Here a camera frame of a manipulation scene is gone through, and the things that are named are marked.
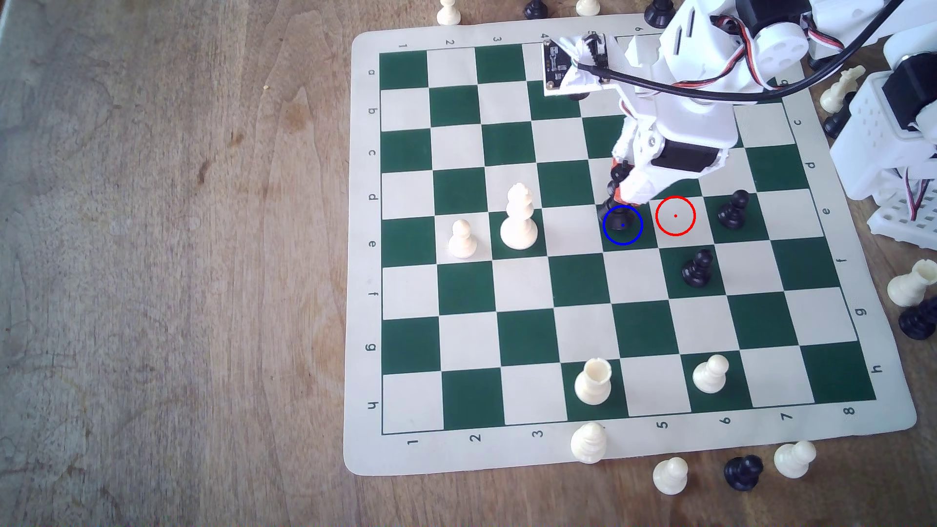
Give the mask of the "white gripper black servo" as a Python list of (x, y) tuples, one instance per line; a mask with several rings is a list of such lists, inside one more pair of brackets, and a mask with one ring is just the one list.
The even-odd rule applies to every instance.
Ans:
[(620, 97), (604, 208), (647, 203), (674, 182), (724, 166), (738, 130), (734, 105), (679, 97)]

